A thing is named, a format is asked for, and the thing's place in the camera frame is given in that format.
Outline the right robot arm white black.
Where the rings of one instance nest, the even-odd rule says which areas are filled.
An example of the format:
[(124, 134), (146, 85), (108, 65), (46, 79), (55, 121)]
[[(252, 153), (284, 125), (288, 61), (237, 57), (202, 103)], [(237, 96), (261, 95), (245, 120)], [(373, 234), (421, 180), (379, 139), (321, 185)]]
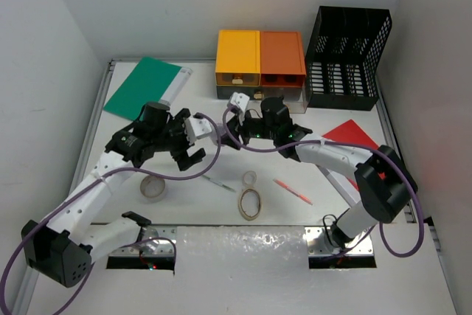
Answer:
[(358, 199), (326, 232), (332, 247), (343, 248), (364, 230), (392, 223), (409, 202), (418, 214), (422, 212), (416, 182), (391, 147), (371, 148), (316, 135), (293, 122), (280, 97), (261, 102), (261, 117), (253, 117), (248, 104), (245, 94), (235, 92), (230, 97), (226, 112), (233, 117), (223, 118), (227, 145), (251, 150), (251, 139), (270, 140), (272, 151), (286, 159), (313, 164), (355, 182)]

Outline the green white pen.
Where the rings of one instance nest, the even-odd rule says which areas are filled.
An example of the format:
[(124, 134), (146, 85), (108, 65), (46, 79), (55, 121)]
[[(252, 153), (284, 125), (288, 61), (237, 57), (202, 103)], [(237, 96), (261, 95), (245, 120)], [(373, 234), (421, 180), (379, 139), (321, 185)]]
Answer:
[(214, 185), (217, 185), (217, 186), (219, 186), (219, 187), (221, 187), (221, 188), (223, 188), (223, 189), (225, 189), (225, 190), (228, 190), (228, 191), (230, 191), (230, 192), (232, 192), (232, 193), (236, 193), (236, 192), (237, 192), (236, 189), (234, 189), (234, 188), (228, 186), (227, 184), (224, 184), (223, 182), (218, 181), (217, 179), (214, 179), (214, 178), (212, 178), (212, 177), (210, 177), (210, 176), (202, 175), (202, 178), (205, 179), (205, 180), (207, 180), (207, 181), (209, 181), (209, 182), (211, 182), (211, 183), (213, 183)]

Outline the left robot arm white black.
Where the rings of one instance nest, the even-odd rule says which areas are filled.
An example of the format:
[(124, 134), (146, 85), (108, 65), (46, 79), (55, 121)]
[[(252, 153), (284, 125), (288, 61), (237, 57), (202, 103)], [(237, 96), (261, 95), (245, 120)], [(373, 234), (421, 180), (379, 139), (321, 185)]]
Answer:
[(20, 251), (27, 265), (66, 288), (77, 285), (94, 262), (137, 241), (150, 221), (125, 212), (104, 228), (90, 233), (98, 212), (120, 187), (156, 153), (168, 152), (179, 170), (188, 170), (206, 156), (188, 150), (214, 132), (202, 114), (186, 108), (177, 115), (161, 103), (147, 103), (139, 116), (112, 135), (91, 172), (66, 200), (41, 221), (28, 221), (21, 230)]

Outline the transparent grey drawer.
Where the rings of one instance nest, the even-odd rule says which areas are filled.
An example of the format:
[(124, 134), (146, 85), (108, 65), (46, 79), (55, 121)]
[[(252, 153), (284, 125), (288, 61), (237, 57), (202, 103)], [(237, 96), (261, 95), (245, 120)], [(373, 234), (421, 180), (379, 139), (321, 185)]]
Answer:
[(308, 107), (306, 89), (302, 87), (262, 87), (257, 91), (260, 99), (269, 97), (282, 97), (283, 103), (292, 114), (304, 114)]
[(234, 93), (245, 94), (251, 100), (261, 100), (264, 96), (257, 86), (216, 86), (216, 93), (219, 100), (228, 100)]

